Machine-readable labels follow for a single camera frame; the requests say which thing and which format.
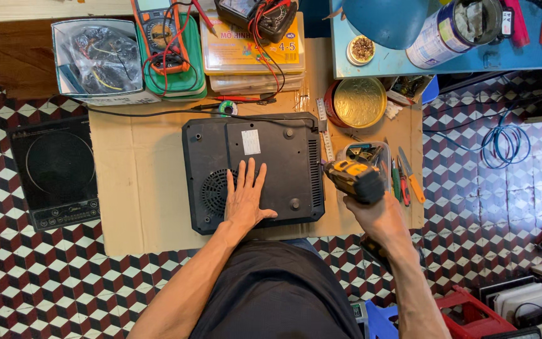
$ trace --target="coiled blue wire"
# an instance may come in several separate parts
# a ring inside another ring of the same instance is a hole
[[[447,139],[451,143],[454,143],[457,147],[463,150],[470,151],[470,152],[481,151],[482,159],[484,160],[487,167],[495,169],[495,170],[501,170],[503,168],[506,168],[509,165],[519,164],[523,162],[524,160],[526,160],[526,158],[528,158],[528,156],[531,153],[531,140],[528,137],[528,134],[526,134],[526,132],[519,126],[511,125],[511,124],[503,125],[503,121],[505,120],[505,117],[509,114],[509,112],[511,112],[511,109],[515,105],[516,104],[513,104],[512,106],[510,106],[510,108],[505,112],[505,114],[501,116],[497,126],[491,128],[491,130],[484,136],[484,139],[482,139],[481,146],[476,149],[467,148],[463,146],[462,144],[457,143],[455,140],[449,138],[447,135],[438,131],[425,130],[424,132],[440,135],[441,137]],[[507,150],[512,150],[511,153],[508,152],[506,153],[506,155],[502,154],[501,147],[499,146],[499,141],[502,140],[502,138],[500,138],[501,136],[503,136],[505,140],[507,141]],[[522,158],[516,159],[518,154],[520,153],[520,150],[522,149],[522,141],[523,141],[522,137],[524,137],[524,139],[526,140],[526,143],[528,144],[528,149],[526,151],[526,154]],[[494,149],[494,153],[496,154],[496,157],[499,158],[499,160],[501,160],[501,163],[499,165],[493,165],[491,164],[491,162],[488,161],[489,158],[486,154],[486,150],[491,143],[493,144],[493,149]]]

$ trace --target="blue cable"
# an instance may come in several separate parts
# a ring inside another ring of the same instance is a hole
[[[459,147],[459,148],[461,148],[461,149],[463,149],[465,151],[470,151],[470,152],[481,151],[482,159],[484,160],[485,164],[489,168],[492,168],[492,169],[495,169],[495,170],[502,170],[502,169],[506,168],[509,165],[519,164],[519,163],[523,162],[531,154],[531,140],[530,140],[530,137],[528,137],[528,134],[526,134],[526,132],[522,128],[520,128],[519,126],[512,125],[512,124],[503,125],[503,121],[505,120],[505,117],[516,106],[518,101],[520,101],[520,100],[516,100],[511,106],[509,106],[509,108],[505,112],[497,113],[495,115],[490,115],[490,116],[483,116],[481,118],[475,119],[473,121],[470,121],[470,122],[464,124],[464,125],[468,125],[468,124],[470,124],[470,123],[472,123],[474,121],[477,121],[479,119],[489,118],[491,116],[496,116],[496,115],[501,115],[501,118],[499,119],[499,123],[497,124],[497,126],[491,128],[491,130],[484,136],[484,139],[482,140],[481,146],[479,148],[476,148],[476,149],[467,148],[467,147],[457,143],[453,139],[449,138],[447,135],[443,134],[442,133],[443,131],[423,130],[423,132],[428,132],[428,133],[433,133],[433,134],[439,135],[439,136],[447,139],[449,142],[454,143],[457,147]],[[529,105],[537,104],[539,101],[542,101],[542,98],[540,100],[536,101],[535,103],[532,103],[532,104],[529,104]],[[452,128],[449,128],[448,130],[453,130],[453,129],[455,129],[457,127],[461,127],[461,126],[452,127]],[[511,154],[509,154],[509,155],[508,154],[503,155],[501,153],[501,148],[499,147],[499,143],[500,143],[500,140],[502,140],[502,138],[501,138],[502,136],[505,137],[505,140],[507,142],[507,150],[508,150],[508,152],[509,152],[509,150],[511,150]],[[526,154],[521,159],[515,160],[516,157],[518,156],[518,154],[520,153],[520,149],[522,149],[523,137],[526,140],[526,143],[528,144],[528,150],[526,151]],[[486,150],[488,149],[488,146],[491,143],[493,144],[493,151],[494,151],[494,154],[495,154],[495,155],[493,155],[493,158],[498,158],[499,160],[501,160],[501,164],[493,165],[488,160]]]

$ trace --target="cordless drill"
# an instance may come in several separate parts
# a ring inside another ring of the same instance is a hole
[[[375,166],[367,166],[350,160],[335,160],[327,162],[323,166],[323,170],[337,189],[340,189],[361,204],[376,203],[384,196],[384,180],[380,176],[380,170]],[[379,243],[365,234],[361,238],[359,245],[373,260],[392,274],[392,267],[388,262],[387,253]],[[415,246],[415,248],[420,255],[420,265],[425,266],[423,252],[418,246]]]

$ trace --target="cooling fan vent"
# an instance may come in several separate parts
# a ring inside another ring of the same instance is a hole
[[[237,182],[237,171],[231,170],[234,185]],[[202,185],[202,201],[212,214],[223,218],[227,198],[227,169],[212,172]]]

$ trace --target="black shirt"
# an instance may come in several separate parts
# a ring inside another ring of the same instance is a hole
[[[251,241],[231,255],[190,338],[362,338],[332,270],[314,253]]]

